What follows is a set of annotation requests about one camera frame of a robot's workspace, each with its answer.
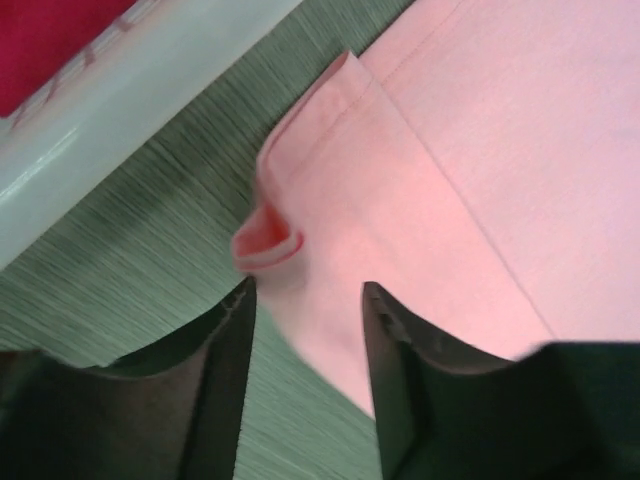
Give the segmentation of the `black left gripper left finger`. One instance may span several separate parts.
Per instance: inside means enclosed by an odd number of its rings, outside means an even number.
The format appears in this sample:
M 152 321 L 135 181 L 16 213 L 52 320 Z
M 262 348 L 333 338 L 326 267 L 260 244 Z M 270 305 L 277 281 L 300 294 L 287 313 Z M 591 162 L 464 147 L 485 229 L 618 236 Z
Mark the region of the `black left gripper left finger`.
M 230 479 L 256 320 L 243 279 L 217 305 L 105 367 L 1 355 L 5 479 Z

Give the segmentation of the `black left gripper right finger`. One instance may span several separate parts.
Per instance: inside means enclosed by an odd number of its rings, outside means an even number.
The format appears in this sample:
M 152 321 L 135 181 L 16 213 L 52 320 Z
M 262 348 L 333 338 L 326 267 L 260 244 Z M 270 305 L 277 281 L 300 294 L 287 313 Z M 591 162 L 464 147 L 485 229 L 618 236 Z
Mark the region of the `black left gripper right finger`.
M 639 347 L 551 342 L 516 361 L 362 290 L 386 479 L 635 479 Z

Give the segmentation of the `light pink t shirt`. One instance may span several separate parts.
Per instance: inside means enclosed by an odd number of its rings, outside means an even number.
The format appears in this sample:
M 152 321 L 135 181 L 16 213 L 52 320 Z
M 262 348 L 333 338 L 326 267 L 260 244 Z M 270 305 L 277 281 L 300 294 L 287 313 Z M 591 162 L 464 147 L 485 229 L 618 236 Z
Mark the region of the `light pink t shirt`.
M 232 255 L 366 414 L 367 281 L 504 358 L 637 339 L 638 3 L 413 3 L 271 132 Z

